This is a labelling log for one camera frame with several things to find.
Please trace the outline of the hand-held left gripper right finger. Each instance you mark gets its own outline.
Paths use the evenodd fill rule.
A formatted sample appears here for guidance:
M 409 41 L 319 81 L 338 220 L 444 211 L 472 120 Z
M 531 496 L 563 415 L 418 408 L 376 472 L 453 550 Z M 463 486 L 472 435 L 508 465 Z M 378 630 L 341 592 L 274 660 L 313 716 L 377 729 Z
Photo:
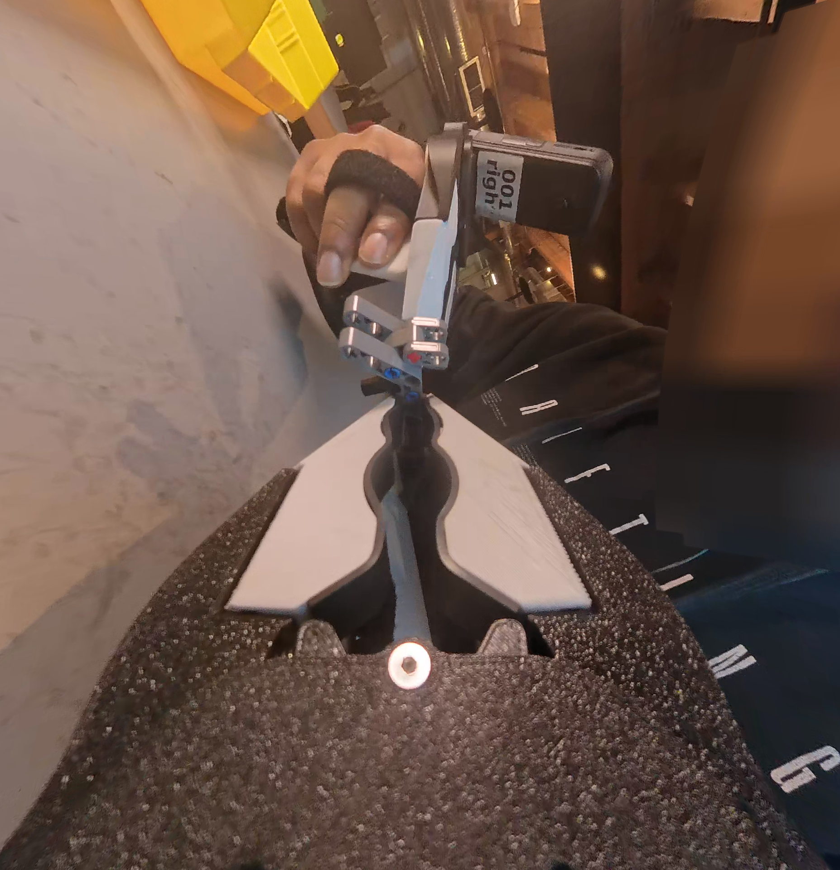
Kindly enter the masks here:
M 589 592 L 531 484 L 530 467 L 439 399 L 429 401 L 450 491 L 436 519 L 444 566 L 512 611 L 591 607 Z

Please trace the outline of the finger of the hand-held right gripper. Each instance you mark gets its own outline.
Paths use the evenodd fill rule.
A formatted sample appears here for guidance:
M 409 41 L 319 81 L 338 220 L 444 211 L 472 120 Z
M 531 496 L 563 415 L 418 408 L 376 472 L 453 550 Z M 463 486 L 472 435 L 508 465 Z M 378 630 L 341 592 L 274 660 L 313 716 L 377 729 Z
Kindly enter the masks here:
M 442 320 L 458 245 L 459 192 L 437 190 L 425 182 L 409 243 L 402 320 Z

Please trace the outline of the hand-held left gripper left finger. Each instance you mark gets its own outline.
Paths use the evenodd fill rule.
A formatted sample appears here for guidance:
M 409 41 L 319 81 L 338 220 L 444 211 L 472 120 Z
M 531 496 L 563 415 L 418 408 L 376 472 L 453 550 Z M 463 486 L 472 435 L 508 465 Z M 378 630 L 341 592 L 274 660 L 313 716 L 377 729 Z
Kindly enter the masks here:
M 227 610 L 299 615 L 374 564 L 382 535 L 366 478 L 393 406 L 383 400 L 301 461 Z

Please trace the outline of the dark grey brick beam assembly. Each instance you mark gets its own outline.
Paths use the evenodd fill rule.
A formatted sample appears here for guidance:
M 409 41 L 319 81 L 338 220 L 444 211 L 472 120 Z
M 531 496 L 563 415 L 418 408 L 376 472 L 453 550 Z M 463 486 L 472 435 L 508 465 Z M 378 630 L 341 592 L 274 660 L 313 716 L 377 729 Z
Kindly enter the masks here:
M 364 377 L 360 388 L 366 397 L 393 399 L 393 407 L 384 415 L 383 430 L 394 466 L 403 479 L 418 475 L 430 457 L 435 432 L 428 397 L 421 387 L 397 382 L 382 373 Z

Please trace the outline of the person's right hand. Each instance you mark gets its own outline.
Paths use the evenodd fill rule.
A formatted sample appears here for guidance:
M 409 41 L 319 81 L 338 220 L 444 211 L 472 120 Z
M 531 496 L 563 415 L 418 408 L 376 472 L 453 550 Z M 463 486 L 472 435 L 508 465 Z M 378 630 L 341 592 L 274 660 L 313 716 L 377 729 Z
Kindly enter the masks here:
M 379 125 L 316 139 L 304 148 L 287 182 L 286 212 L 317 282 L 327 288 L 343 285 L 357 262 L 373 270 L 387 266 L 412 225 L 407 214 L 365 182 L 326 192 L 334 163 L 349 150 L 375 154 L 420 185 L 425 176 L 425 149 Z

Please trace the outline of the person's black hoodie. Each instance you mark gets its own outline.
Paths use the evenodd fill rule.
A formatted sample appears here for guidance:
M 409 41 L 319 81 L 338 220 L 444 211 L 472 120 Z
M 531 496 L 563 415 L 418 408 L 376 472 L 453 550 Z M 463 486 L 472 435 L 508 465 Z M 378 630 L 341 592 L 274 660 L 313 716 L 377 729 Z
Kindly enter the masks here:
M 656 528 L 657 414 L 502 442 L 605 528 L 576 545 L 612 615 L 567 658 L 638 699 L 730 792 L 768 864 L 840 868 L 840 573 L 687 546 Z

